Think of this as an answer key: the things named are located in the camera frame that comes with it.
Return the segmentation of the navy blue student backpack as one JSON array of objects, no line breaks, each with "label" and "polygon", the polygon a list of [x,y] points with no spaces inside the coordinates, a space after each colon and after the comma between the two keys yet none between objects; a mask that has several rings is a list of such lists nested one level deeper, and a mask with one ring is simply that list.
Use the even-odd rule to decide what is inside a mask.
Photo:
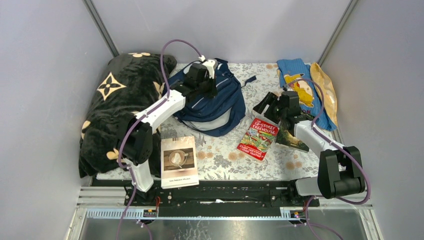
[{"label": "navy blue student backpack", "polygon": [[221,137],[245,117],[242,84],[230,71],[226,60],[216,58],[217,96],[199,95],[173,116],[187,127],[212,137]]}]

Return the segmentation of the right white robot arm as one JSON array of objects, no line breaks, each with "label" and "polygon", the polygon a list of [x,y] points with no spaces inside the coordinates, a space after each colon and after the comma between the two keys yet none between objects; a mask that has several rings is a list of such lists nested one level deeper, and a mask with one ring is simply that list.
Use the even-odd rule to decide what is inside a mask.
[{"label": "right white robot arm", "polygon": [[325,136],[316,127],[313,117],[301,110],[297,92],[285,91],[281,96],[268,92],[253,110],[279,124],[283,130],[306,144],[319,158],[316,177],[291,182],[291,189],[286,193],[291,205],[301,205],[307,196],[332,199],[365,191],[366,181],[361,172],[359,150],[354,146],[346,147]]}]

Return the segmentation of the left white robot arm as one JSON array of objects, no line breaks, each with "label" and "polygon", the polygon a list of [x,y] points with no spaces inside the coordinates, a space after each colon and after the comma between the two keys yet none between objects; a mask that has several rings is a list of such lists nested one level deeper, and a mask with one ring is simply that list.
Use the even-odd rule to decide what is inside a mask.
[{"label": "left white robot arm", "polygon": [[217,95],[215,59],[192,63],[179,81],[167,87],[165,96],[136,115],[127,115],[119,124],[116,147],[118,165],[127,169],[137,190],[136,199],[144,206],[152,204],[155,192],[149,158],[153,152],[153,131],[174,113],[199,95]]}]

